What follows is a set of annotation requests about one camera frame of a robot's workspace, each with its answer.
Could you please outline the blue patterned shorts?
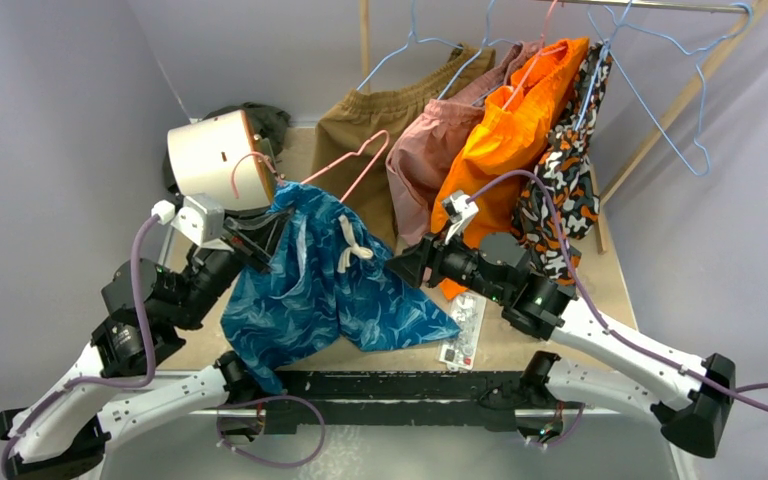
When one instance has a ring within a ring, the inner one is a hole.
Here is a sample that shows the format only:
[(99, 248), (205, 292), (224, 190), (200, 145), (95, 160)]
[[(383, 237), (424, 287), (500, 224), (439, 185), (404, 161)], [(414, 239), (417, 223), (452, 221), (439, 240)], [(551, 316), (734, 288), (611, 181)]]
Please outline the blue patterned shorts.
[(279, 367), (345, 338), (363, 352), (449, 339), (457, 323), (387, 269), (393, 251), (324, 190), (280, 187), (271, 212), (291, 212), (266, 272), (237, 277), (220, 325), (259, 386), (279, 394)]

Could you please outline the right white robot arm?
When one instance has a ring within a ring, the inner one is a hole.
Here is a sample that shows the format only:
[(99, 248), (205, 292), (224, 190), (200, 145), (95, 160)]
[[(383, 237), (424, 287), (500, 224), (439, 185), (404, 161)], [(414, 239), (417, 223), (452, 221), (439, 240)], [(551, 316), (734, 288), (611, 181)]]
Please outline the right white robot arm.
[(733, 386), (734, 362), (666, 346), (591, 310), (573, 286), (538, 274), (525, 256), (507, 233), (487, 236), (478, 248), (427, 234), (386, 266), (414, 287), (454, 281), (501, 306), (502, 318), (517, 331), (571, 347), (610, 368), (589, 373), (557, 354), (538, 352), (521, 379), (529, 404), (558, 400), (636, 416), (658, 427), (675, 447), (715, 457), (733, 405), (718, 389)]

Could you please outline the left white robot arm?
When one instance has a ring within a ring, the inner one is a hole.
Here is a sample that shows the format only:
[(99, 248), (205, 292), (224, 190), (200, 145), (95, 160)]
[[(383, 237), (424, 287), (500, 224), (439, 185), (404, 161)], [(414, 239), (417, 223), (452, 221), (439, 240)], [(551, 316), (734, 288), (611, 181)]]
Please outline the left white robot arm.
[(218, 246), (192, 246), (179, 271), (130, 258), (103, 288), (108, 314), (79, 358), (35, 404), (0, 412), (7, 479), (74, 479), (116, 447), (177, 417), (228, 403), (244, 409), (262, 395), (234, 352), (167, 388), (150, 389), (158, 366), (185, 345), (242, 273), (265, 273), (292, 216), (223, 219)]

